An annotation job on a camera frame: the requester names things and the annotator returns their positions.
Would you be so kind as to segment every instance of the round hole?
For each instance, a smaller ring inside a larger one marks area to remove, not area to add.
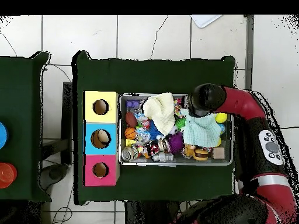
[[[94,102],[92,109],[97,115],[105,115],[108,112],[109,105],[107,101],[100,99]]]
[[[97,129],[91,135],[91,143],[98,149],[107,148],[110,142],[110,134],[104,129]]]
[[[93,174],[98,178],[104,178],[108,175],[109,169],[103,162],[97,163],[93,166]]]

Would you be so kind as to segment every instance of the blue disc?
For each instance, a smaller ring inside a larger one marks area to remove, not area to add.
[[[225,132],[225,125],[224,124],[220,124],[220,123],[218,123],[218,125],[221,128],[221,132],[220,132],[220,135],[221,135],[221,134],[223,134]]]
[[[3,123],[0,122],[0,149],[4,147],[7,142],[8,132]]]

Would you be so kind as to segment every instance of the box with hole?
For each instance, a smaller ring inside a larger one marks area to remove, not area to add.
[[[116,155],[86,155],[85,186],[115,186],[119,175]]]
[[[117,123],[117,93],[84,91],[87,123]]]
[[[117,125],[86,123],[85,154],[115,155],[117,153]]]

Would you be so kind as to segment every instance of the gray tray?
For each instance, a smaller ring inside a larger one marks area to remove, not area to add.
[[[122,165],[137,165],[137,166],[148,166],[148,165],[156,165],[156,166],[228,166],[232,162],[233,158],[233,148],[234,148],[234,117],[228,114],[228,118],[226,123],[226,132],[221,135],[221,145],[220,147],[225,148],[225,159],[212,159],[208,158],[205,161],[194,160],[192,158],[186,159],[181,154],[176,154],[173,157],[173,161],[171,162],[154,162],[152,159],[146,159],[145,157],[140,157],[131,162],[125,162],[121,158],[121,151],[126,146],[126,138],[124,136],[124,131],[127,128],[127,123],[125,121],[125,115],[128,111],[126,106],[127,100],[144,100],[150,96],[155,96],[157,94],[132,94],[125,93],[119,95],[119,109],[121,111],[121,118],[119,118],[119,144],[118,144],[118,157],[119,162]],[[186,94],[173,94],[173,98],[178,98],[182,96],[187,96]]]

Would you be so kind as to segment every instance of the green table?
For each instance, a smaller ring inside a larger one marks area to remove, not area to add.
[[[116,186],[82,185],[82,92],[84,90],[117,93],[190,93],[202,83],[233,86],[235,60],[191,59],[185,61],[130,61],[89,59],[78,52],[72,61],[74,84],[74,189],[79,202],[111,200],[198,200],[232,194],[232,168],[229,166],[122,166]]]
[[[41,70],[49,54],[31,58],[0,57],[0,122],[9,140],[0,149],[0,162],[13,164],[18,176],[0,189],[0,200],[50,201],[39,187],[41,162]]]

